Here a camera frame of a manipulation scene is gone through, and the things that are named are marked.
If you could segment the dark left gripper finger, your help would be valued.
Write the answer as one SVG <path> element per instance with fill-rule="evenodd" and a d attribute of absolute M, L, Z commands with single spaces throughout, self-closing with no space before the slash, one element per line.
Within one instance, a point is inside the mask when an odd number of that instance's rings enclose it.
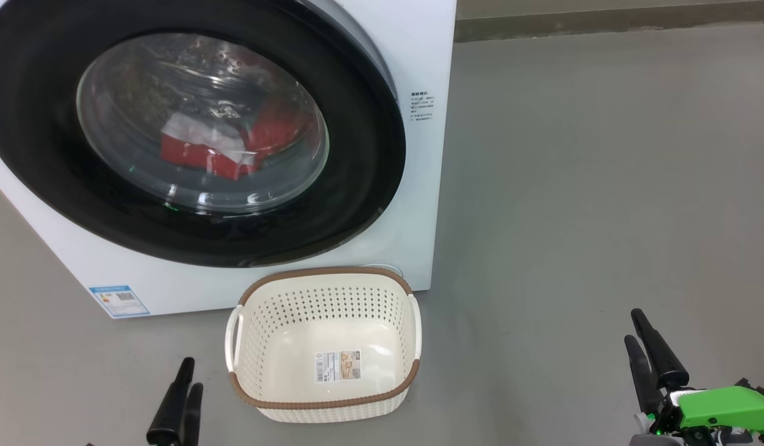
<path fill-rule="evenodd" d="M 197 446 L 200 444 L 201 398 L 203 384 L 194 383 L 189 391 L 183 412 L 181 442 L 182 446 Z"/>
<path fill-rule="evenodd" d="M 186 357 L 178 368 L 175 379 L 167 387 L 159 409 L 147 430 L 149 445 L 180 445 L 185 404 L 194 375 L 195 360 Z"/>

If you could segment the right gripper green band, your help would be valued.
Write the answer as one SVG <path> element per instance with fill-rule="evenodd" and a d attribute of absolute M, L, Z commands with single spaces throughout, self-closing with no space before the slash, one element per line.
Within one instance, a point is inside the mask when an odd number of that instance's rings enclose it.
<path fill-rule="evenodd" d="M 690 383 L 687 368 L 641 308 L 631 319 L 647 354 L 635 336 L 623 338 L 642 411 L 631 445 L 764 445 L 764 386 L 678 390 Z"/>

